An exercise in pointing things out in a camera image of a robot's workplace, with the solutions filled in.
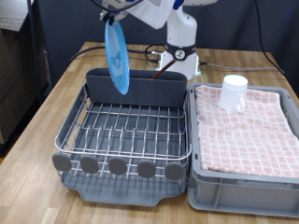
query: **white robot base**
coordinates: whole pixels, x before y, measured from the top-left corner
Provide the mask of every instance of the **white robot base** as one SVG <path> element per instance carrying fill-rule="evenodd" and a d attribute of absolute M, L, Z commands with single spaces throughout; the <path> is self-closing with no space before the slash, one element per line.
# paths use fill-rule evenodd
<path fill-rule="evenodd" d="M 161 54 L 161 60 L 159 61 L 157 70 L 161 70 L 173 59 L 174 58 L 170 53 L 164 51 L 163 54 Z M 199 77 L 201 75 L 199 69 L 199 56 L 196 53 L 193 53 L 189 55 L 185 61 L 176 61 L 166 71 L 179 72 L 186 76 L 188 80 L 194 77 Z"/>

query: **dish rack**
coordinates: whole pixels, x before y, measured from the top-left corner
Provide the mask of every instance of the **dish rack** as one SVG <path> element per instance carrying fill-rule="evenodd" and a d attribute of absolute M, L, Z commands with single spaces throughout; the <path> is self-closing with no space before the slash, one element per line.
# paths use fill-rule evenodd
<path fill-rule="evenodd" d="M 185 190 L 192 153 L 183 107 L 187 80 L 173 73 L 150 80 L 152 73 L 131 71 L 125 96 L 116 92 L 107 69 L 87 74 L 52 157 L 63 184 L 84 201 L 154 206 Z M 172 85 L 179 88 L 165 96 Z"/>

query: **black wall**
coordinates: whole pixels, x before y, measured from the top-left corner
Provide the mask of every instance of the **black wall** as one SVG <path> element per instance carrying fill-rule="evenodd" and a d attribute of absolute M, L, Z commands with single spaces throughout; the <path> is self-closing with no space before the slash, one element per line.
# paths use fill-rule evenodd
<path fill-rule="evenodd" d="M 272 52 L 299 95 L 299 1 L 258 0 L 266 51 Z M 86 41 L 104 42 L 101 9 L 90 0 L 38 0 L 55 85 L 72 55 Z M 207 49 L 260 51 L 254 0 L 219 0 L 205 7 L 185 7 L 198 23 L 196 44 Z M 127 44 L 164 43 L 166 26 L 154 30 L 133 16 L 121 21 Z"/>

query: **metal wire rack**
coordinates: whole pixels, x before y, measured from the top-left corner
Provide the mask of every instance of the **metal wire rack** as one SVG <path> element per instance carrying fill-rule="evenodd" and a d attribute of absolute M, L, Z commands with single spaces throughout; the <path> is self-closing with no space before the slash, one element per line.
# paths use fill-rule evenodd
<path fill-rule="evenodd" d="M 69 155 L 72 176 L 83 172 L 80 158 L 84 155 L 97 160 L 99 178 L 105 174 L 115 177 L 108 167 L 108 160 L 113 157 L 125 160 L 126 180 L 138 175 L 137 165 L 141 161 L 154 162 L 153 180 L 165 177 L 164 169 L 169 163 L 180 163 L 183 167 L 188 163 L 191 149 L 183 108 L 96 104 L 90 102 L 85 91 L 78 110 L 72 111 L 72 122 L 69 120 L 62 128 L 66 134 L 62 138 L 60 130 L 55 139 L 55 146 Z"/>

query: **dark floor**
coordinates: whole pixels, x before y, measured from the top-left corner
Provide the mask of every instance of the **dark floor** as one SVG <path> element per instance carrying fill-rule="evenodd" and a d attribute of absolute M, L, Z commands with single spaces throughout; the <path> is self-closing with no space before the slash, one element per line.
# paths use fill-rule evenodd
<path fill-rule="evenodd" d="M 38 99 L 34 101 L 32 106 L 29 108 L 25 116 L 22 118 L 20 124 L 17 126 L 16 130 L 13 132 L 13 134 L 9 137 L 7 142 L 4 145 L 0 145 L 0 164 L 5 159 L 8 152 L 12 149 L 14 144 L 17 142 L 19 137 L 21 136 L 21 133 L 25 130 L 27 125 L 29 124 L 30 120 L 35 115 L 36 111 L 39 108 L 39 102 Z"/>

